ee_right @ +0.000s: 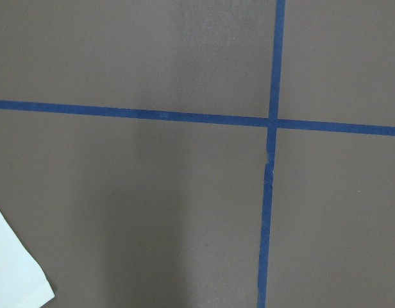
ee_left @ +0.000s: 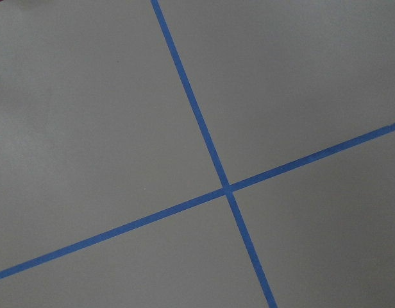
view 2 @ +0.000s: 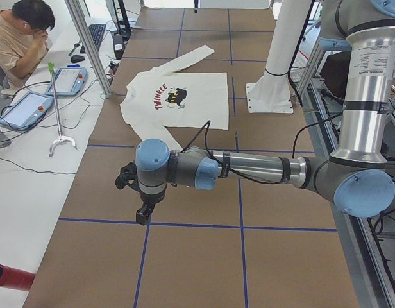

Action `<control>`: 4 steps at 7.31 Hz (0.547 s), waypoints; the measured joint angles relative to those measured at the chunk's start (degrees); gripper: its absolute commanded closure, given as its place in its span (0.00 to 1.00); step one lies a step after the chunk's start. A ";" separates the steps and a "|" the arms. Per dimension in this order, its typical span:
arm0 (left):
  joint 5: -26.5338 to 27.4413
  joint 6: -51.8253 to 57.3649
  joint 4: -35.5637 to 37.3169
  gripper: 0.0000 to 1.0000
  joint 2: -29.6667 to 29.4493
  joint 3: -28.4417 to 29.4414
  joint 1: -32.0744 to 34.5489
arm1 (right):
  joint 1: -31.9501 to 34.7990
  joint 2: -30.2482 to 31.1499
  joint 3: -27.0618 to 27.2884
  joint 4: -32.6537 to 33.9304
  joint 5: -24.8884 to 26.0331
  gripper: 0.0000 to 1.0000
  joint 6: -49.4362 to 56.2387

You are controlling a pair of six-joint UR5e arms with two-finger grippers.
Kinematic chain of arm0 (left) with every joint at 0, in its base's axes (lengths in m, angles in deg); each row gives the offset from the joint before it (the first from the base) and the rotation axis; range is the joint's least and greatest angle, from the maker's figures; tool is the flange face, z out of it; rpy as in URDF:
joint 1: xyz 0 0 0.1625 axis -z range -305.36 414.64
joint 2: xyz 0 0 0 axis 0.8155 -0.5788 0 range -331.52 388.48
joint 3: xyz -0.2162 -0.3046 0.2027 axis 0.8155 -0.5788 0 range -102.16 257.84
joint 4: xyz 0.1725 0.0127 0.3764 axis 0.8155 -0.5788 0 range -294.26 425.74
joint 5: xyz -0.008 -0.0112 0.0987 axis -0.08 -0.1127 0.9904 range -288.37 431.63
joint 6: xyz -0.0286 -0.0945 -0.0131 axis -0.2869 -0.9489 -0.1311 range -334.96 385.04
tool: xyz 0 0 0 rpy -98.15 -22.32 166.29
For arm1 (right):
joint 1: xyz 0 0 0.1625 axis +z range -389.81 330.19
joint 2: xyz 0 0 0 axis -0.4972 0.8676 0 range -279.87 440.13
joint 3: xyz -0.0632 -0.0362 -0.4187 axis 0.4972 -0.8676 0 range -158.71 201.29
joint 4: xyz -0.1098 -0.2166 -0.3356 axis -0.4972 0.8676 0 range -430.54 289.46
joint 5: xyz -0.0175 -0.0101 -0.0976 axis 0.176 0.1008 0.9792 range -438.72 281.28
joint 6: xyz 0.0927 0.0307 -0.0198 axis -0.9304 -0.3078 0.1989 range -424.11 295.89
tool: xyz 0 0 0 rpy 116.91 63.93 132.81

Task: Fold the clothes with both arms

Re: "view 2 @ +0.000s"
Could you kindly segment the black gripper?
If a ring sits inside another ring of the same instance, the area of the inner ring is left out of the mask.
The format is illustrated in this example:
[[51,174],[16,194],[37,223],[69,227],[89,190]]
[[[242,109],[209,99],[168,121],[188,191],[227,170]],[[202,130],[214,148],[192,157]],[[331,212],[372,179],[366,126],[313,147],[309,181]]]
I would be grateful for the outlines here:
[[143,204],[136,212],[136,222],[140,225],[147,225],[149,223],[149,216],[152,215],[155,205],[162,200],[162,193],[146,194],[141,192],[140,198]]

